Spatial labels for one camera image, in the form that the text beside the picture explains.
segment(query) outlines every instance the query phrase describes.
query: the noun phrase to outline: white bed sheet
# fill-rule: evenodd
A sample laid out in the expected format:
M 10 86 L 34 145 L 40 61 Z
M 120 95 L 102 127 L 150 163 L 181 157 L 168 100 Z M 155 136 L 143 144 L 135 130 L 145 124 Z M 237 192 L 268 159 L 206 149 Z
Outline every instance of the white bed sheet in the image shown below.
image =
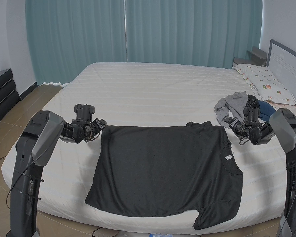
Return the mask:
M 95 106 L 93 118 L 109 125 L 177 126 L 189 121 L 210 120 L 219 125 L 214 105 L 228 94 L 253 94 L 240 74 L 232 69 L 152 63 L 95 63 L 84 69 L 48 104 L 70 122 L 74 105 Z M 114 215 L 84 203 L 100 154 L 101 138 L 90 142 L 59 140 L 43 170 L 38 210 L 78 222 L 130 232 L 205 234 L 233 230 L 279 217 L 285 203 L 285 155 L 276 137 L 266 145 L 239 145 L 226 129 L 232 150 L 243 174 L 243 192 L 237 216 L 227 222 L 196 231 L 192 227 L 198 212 L 162 218 Z M 2 165 L 10 186 L 16 150 L 11 149 Z

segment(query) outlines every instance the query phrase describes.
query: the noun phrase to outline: tiled floor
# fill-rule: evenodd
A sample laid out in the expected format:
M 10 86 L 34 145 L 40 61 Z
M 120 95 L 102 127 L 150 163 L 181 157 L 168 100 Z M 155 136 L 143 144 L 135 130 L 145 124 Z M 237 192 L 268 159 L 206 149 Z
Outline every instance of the tiled floor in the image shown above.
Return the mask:
M 52 99 L 61 89 L 60 86 L 41 85 L 31 92 L 23 101 L 17 103 L 0 122 L 0 158 L 7 155 L 12 145 L 19 138 L 30 118 Z M 5 198 L 9 187 L 4 182 L 0 160 L 0 236 L 4 237 L 10 229 L 9 209 Z M 279 219 L 269 220 L 251 227 L 202 235 L 202 237 L 274 237 L 276 235 Z M 41 237 L 87 237 L 91 236 L 96 226 L 77 223 L 75 221 L 59 218 L 43 212 L 37 212 L 37 226 Z M 117 233 L 115 230 L 100 229 L 95 232 L 98 237 L 111 237 Z

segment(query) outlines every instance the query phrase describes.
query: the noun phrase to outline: gray towel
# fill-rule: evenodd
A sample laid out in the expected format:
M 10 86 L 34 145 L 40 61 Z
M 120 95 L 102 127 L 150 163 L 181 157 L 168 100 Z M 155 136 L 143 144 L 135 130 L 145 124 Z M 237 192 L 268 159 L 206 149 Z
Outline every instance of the gray towel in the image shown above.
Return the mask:
M 222 98 L 214 107 L 216 118 L 219 124 L 225 128 L 229 128 L 228 123 L 224 122 L 225 118 L 228 118 L 228 111 L 230 110 L 234 118 L 238 118 L 240 122 L 245 119 L 243 115 L 243 109 L 248 101 L 248 95 L 246 92 L 236 92 L 233 95 L 228 95 Z

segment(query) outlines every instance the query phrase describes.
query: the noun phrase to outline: wall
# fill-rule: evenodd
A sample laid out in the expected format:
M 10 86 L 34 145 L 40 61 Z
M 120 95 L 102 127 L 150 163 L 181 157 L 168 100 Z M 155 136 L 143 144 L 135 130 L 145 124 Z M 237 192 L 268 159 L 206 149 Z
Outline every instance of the wall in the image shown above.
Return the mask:
M 263 0 L 260 48 L 265 52 L 270 39 L 296 52 L 296 0 Z
M 0 0 L 0 70 L 12 69 L 19 94 L 36 82 L 25 25 L 25 0 Z

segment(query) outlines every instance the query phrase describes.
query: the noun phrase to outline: floral pillow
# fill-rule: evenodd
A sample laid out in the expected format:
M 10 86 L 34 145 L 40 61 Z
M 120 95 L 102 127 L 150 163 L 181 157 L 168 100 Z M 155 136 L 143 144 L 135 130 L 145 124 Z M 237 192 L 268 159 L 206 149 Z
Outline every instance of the floral pillow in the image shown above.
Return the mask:
M 268 67 L 239 64 L 233 68 L 241 74 L 260 100 L 268 100 L 277 104 L 296 104 L 293 95 L 277 80 Z

